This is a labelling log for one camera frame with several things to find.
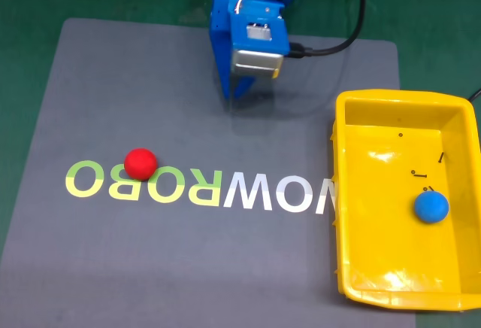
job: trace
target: red ball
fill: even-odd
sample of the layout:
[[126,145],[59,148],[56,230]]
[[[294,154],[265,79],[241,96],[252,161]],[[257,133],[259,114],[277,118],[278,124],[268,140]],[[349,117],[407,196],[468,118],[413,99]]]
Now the red ball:
[[148,180],[157,170],[157,158],[148,149],[134,149],[127,154],[123,167],[135,180]]

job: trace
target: yellow tray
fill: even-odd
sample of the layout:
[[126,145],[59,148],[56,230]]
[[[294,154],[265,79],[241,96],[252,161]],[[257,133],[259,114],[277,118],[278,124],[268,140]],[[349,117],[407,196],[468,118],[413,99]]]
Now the yellow tray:
[[[481,155],[471,103],[427,92],[342,93],[332,141],[339,291],[386,308],[481,308]],[[431,188],[448,199],[449,214],[426,224],[413,206]]]

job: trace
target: green floor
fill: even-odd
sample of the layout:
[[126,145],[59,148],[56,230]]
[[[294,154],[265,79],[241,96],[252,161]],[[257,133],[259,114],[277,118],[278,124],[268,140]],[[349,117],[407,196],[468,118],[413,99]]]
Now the green floor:
[[[357,0],[295,0],[294,34],[346,36]],[[394,41],[401,86],[469,96],[481,87],[481,0],[368,0],[362,38]],[[69,17],[206,26],[210,0],[0,0],[0,247],[62,23]],[[481,116],[481,99],[477,102]],[[419,314],[419,328],[475,327],[481,314]]]

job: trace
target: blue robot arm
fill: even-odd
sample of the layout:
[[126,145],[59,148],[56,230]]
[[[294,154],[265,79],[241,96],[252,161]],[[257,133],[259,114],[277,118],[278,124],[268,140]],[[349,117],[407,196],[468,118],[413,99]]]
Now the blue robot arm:
[[210,15],[210,41],[226,99],[241,97],[257,77],[276,78],[289,54],[280,12],[292,0],[243,0],[236,13],[238,1],[213,0]]

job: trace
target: letter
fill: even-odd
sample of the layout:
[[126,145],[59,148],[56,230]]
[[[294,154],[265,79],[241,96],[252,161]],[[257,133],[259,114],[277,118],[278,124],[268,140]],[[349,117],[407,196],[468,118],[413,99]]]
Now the letter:
[[[299,205],[290,205],[286,201],[286,196],[285,196],[285,191],[287,184],[289,183],[299,183],[303,188],[304,188],[304,200],[302,201],[301,204]],[[309,184],[309,181],[307,181],[304,178],[301,178],[300,176],[287,176],[281,181],[279,181],[276,189],[276,197],[277,197],[277,202],[279,203],[280,207],[286,211],[289,211],[291,213],[300,213],[307,208],[309,208],[310,203],[313,201],[313,188]]]
[[317,202],[316,214],[324,214],[325,198],[328,195],[331,196],[332,207],[336,207],[336,197],[334,192],[334,183],[331,179],[324,179],[321,186],[321,194],[319,195],[319,201]]
[[[81,168],[86,167],[93,169],[95,172],[95,180],[89,189],[78,190],[75,186],[75,175]],[[65,177],[65,186],[67,187],[67,191],[77,198],[88,198],[89,196],[96,194],[100,190],[103,183],[104,169],[98,163],[91,160],[77,162],[67,171],[67,176]]]
[[264,210],[272,211],[271,195],[269,194],[268,179],[265,174],[257,174],[254,179],[253,188],[249,195],[247,195],[246,181],[244,179],[243,172],[235,172],[232,176],[231,186],[228,189],[227,196],[225,197],[224,207],[230,208],[234,201],[234,195],[237,185],[240,190],[240,197],[242,198],[242,205],[244,209],[252,209],[254,201],[256,200],[257,190],[259,186],[262,189],[262,201],[264,202]]
[[[119,164],[115,165],[110,171],[110,176],[112,177],[112,180],[115,181],[115,183],[113,183],[108,188],[108,193],[114,199],[118,200],[138,200],[138,197],[141,194],[142,183],[137,180],[121,178],[119,174],[123,169],[123,164]],[[132,191],[130,193],[119,193],[119,187],[121,187],[122,185],[132,187]]]
[[[215,170],[213,172],[213,183],[209,184],[206,182],[202,172],[199,169],[190,169],[190,171],[194,174],[198,182],[198,184],[192,185],[189,190],[190,201],[196,205],[219,206],[222,172],[220,170]],[[200,190],[211,190],[212,197],[210,199],[200,199],[198,197],[198,192]]]
[[[162,196],[157,193],[157,180],[159,179],[160,175],[170,173],[175,177],[177,182],[177,186],[174,192],[169,196]],[[161,203],[168,203],[168,202],[175,202],[183,193],[184,188],[186,187],[186,179],[184,178],[181,170],[176,169],[172,166],[163,166],[158,168],[154,175],[149,179],[149,183],[147,184],[149,194],[156,202]]]

